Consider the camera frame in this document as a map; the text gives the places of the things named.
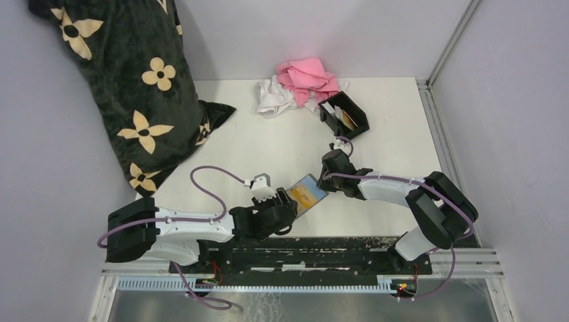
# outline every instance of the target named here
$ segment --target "red wire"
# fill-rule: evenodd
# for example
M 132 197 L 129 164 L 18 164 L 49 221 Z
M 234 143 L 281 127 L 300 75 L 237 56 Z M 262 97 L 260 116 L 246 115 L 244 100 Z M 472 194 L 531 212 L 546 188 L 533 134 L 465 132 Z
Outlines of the red wire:
M 221 277 L 219 278 L 219 283 L 217 285 L 221 285 L 221 283 L 223 283 L 223 272 L 221 271 L 221 268 L 219 268 L 219 266 L 215 263 L 215 260 L 211 263 L 213 264 L 213 279 L 215 280 L 215 277 L 217 276 L 216 272 L 219 271 Z
M 415 282 L 417 280 L 417 277 L 419 277 L 419 267 L 415 264 L 415 275 L 413 276 L 411 282 Z

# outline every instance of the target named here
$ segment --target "pink cloth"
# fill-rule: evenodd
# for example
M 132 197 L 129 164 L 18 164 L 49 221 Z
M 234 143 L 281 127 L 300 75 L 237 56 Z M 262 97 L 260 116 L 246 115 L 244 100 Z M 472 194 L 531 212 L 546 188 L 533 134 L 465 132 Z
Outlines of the pink cloth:
M 340 91 L 336 76 L 325 71 L 318 58 L 283 62 L 276 70 L 277 81 L 295 93 L 295 101 L 299 107 L 303 107 L 308 101 L 310 91 L 315 92 L 318 103 Z

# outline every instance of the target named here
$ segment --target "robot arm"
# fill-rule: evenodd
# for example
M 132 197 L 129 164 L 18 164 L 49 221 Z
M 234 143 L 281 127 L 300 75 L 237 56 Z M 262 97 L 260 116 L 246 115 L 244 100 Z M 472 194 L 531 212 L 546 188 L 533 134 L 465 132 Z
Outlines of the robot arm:
M 188 266 L 199 259 L 198 240 L 264 240 L 274 233 L 288 233 L 297 216 L 296 201 L 283 188 L 274 191 L 267 174 L 247 181 L 245 186 L 254 196 L 254 205 L 235 207 L 229 215 L 157 208 L 153 198 L 139 199 L 115 211 L 108 218 L 109 232 L 129 223 L 147 222 L 109 233 L 107 261 L 124 263 L 149 256 Z
M 401 236 L 389 249 L 397 262 L 411 261 L 435 249 L 450 249 L 469 228 L 469 222 L 450 205 L 437 205 L 439 196 L 457 206 L 473 223 L 478 212 L 450 179 L 441 172 L 425 178 L 384 176 L 373 169 L 356 170 L 346 153 L 334 149 L 322 158 L 318 187 L 329 192 L 342 191 L 347 197 L 379 200 L 410 208 L 419 224 Z

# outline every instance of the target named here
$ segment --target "white table surface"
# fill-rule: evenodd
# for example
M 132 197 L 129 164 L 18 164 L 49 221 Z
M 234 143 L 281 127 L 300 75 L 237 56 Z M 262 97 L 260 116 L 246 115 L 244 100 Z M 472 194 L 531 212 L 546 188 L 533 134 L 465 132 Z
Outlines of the white table surface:
M 356 150 L 350 160 L 356 168 L 399 176 L 426 176 L 440 170 L 414 78 L 346 80 L 350 82 L 347 94 L 366 112 L 370 123 L 370 130 L 354 140 Z M 158 189 L 154 194 L 157 206 L 220 211 L 219 203 L 198 191 L 189 179 L 193 168 L 205 164 L 249 179 L 265 172 L 273 188 L 289 188 L 309 173 L 319 176 L 321 157 L 333 139 L 330 128 L 306 109 L 263 118 L 255 112 L 255 84 L 256 80 L 196 82 L 200 99 L 232 105 L 237 112 Z M 202 170 L 195 177 L 230 209 L 252 204 L 249 190 L 222 173 Z M 331 193 L 296 220 L 287 237 L 401 235 L 416 225 L 410 210 L 402 206 Z

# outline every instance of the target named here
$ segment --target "gray wall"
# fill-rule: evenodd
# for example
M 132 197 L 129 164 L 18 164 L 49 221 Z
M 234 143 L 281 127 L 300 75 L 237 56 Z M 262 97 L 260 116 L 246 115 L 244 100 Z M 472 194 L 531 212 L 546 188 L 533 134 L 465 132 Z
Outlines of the gray wall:
M 269 78 L 322 58 L 342 77 L 425 79 L 468 0 L 176 0 L 195 79 Z
M 134 197 L 60 32 L 0 11 L 0 319 L 86 321 L 106 216 Z
M 569 1 L 484 1 L 435 84 L 521 321 L 567 321 Z

